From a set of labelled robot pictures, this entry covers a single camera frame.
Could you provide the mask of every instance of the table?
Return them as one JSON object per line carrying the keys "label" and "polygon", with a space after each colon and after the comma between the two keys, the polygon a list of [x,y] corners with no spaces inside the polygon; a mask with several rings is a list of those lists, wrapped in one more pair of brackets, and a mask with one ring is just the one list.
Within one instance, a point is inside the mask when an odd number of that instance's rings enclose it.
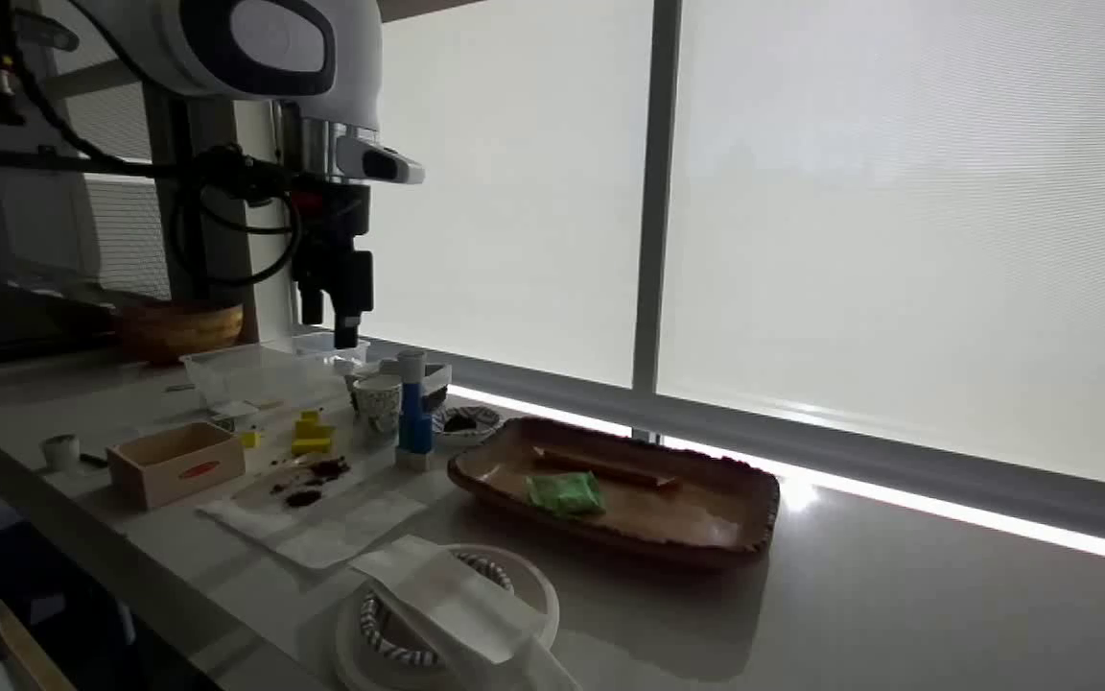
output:
{"label": "table", "polygon": [[[221,687],[332,687],[331,621],[354,570],[300,572],[197,513],[127,511],[103,472],[38,475],[38,443],[88,446],[197,415],[180,371],[115,356],[0,367],[0,494]],[[391,529],[488,540],[558,585],[558,655],[587,691],[1105,691],[1105,559],[821,492],[781,508],[771,552],[726,575],[668,572],[476,508],[391,452],[364,488],[427,492]]]}

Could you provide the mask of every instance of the cable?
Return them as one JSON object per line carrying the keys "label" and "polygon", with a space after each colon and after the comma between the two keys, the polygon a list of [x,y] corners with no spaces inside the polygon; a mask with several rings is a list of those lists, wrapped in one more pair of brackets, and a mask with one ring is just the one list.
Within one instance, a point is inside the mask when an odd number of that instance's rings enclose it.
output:
{"label": "cable", "polygon": [[[0,0],[0,50],[4,58],[10,62],[10,72],[19,78],[24,85],[24,95],[38,108],[38,117],[60,133],[64,146],[79,151],[88,163],[97,164],[109,164],[109,168],[124,168],[124,172],[143,172],[143,177],[180,177],[175,181],[175,192],[171,192],[171,210],[170,210],[170,222],[166,222],[166,233],[170,233],[170,245],[171,245],[171,259],[175,264],[184,264],[189,272],[202,277],[207,283],[231,283],[231,287],[251,287],[251,283],[260,283],[268,277],[275,277],[284,264],[293,264],[300,241],[303,241],[303,219],[297,210],[297,201],[286,192],[274,192],[274,201],[280,201],[286,208],[286,228],[244,228],[244,222],[234,222],[228,215],[220,215],[216,208],[207,208],[202,201],[202,187],[216,187],[207,181],[207,168],[220,164],[221,151],[211,151],[211,155],[199,155],[197,163],[189,164],[138,164],[138,163],[124,163],[98,146],[93,146],[88,137],[79,137],[60,117],[57,108],[50,103],[50,95],[42,91],[38,78],[29,72],[24,50],[19,50],[19,39],[17,39],[17,17],[10,17],[10,0]],[[228,232],[238,232],[238,233],[286,233],[286,245],[284,254],[260,270],[260,272],[251,272],[251,277],[216,277],[207,272],[207,264],[190,264],[189,259],[189,241],[184,241],[184,210],[189,208],[199,208],[202,219],[228,228]]]}
{"label": "cable", "polygon": [[189,245],[184,245],[184,233],[180,233],[180,215],[189,210],[189,204],[199,204],[199,201],[189,201],[189,192],[180,187],[175,201],[171,201],[171,210],[170,210],[170,245],[171,245],[175,264],[184,264],[189,272],[199,272],[211,283],[231,283],[231,287],[244,287],[244,283],[260,283],[260,282],[275,277],[284,264],[293,264],[293,259],[300,248],[300,237],[303,237],[303,222],[300,222],[300,210],[297,210],[293,195],[275,195],[275,201],[286,208],[286,219],[293,219],[284,254],[260,272],[216,277],[216,272],[207,272],[207,264],[197,270],[190,259],[189,259]]}
{"label": "cable", "polygon": [[216,208],[207,208],[207,201],[199,195],[199,215],[211,219],[216,228],[228,228],[228,232],[238,232],[238,233],[293,233],[293,222],[286,228],[251,228],[251,222],[234,222],[228,215],[220,215]]}
{"label": "cable", "polygon": [[98,164],[110,164],[110,168],[146,172],[146,177],[170,177],[170,172],[175,172],[175,164],[135,164],[135,163],[124,163],[124,156],[93,146],[88,137],[79,137],[79,133],[57,117],[57,108],[50,103],[50,95],[42,91],[38,78],[29,72],[27,58],[24,58],[24,45],[19,45],[19,34],[17,34],[10,0],[0,0],[0,50],[6,50],[10,72],[17,72],[19,85],[24,85],[24,95],[27,95],[27,99],[38,108],[38,117],[60,133],[60,142],[69,142],[69,146],[79,151],[83,156],[93,156],[93,163],[98,163]]}

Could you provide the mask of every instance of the small box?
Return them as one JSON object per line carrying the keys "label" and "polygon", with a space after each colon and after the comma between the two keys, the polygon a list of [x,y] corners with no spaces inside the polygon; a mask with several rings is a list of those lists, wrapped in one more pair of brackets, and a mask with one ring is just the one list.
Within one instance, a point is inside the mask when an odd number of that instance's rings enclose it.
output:
{"label": "small box", "polygon": [[153,511],[240,475],[244,452],[228,430],[197,423],[115,446],[109,466],[115,488]]}

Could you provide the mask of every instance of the wooden bowl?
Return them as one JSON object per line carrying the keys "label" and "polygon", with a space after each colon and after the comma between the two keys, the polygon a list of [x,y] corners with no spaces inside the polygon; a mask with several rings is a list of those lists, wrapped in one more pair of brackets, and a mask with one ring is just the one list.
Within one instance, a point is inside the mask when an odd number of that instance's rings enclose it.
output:
{"label": "wooden bowl", "polygon": [[148,366],[175,366],[184,353],[228,351],[244,330],[244,309],[138,304],[118,314],[124,346]]}
{"label": "wooden bowl", "polygon": [[[531,479],[549,472],[536,451],[581,458],[574,466],[601,483],[606,511],[565,520],[532,508]],[[756,559],[779,520],[779,479],[751,466],[549,417],[511,417],[488,446],[451,458],[444,472],[513,520],[683,570],[739,570]],[[633,475],[668,475],[674,483],[637,483]]]}

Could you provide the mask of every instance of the small cup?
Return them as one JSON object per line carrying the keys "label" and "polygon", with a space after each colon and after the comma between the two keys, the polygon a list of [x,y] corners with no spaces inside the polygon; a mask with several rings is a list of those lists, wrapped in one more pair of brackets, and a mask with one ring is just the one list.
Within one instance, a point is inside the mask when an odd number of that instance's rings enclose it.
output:
{"label": "small cup", "polygon": [[403,383],[391,375],[355,375],[354,383],[354,408],[355,423],[364,423],[372,433],[399,433],[399,402],[403,402]]}
{"label": "small cup", "polygon": [[42,443],[45,472],[69,472],[83,458],[83,446],[78,433],[52,433]]}

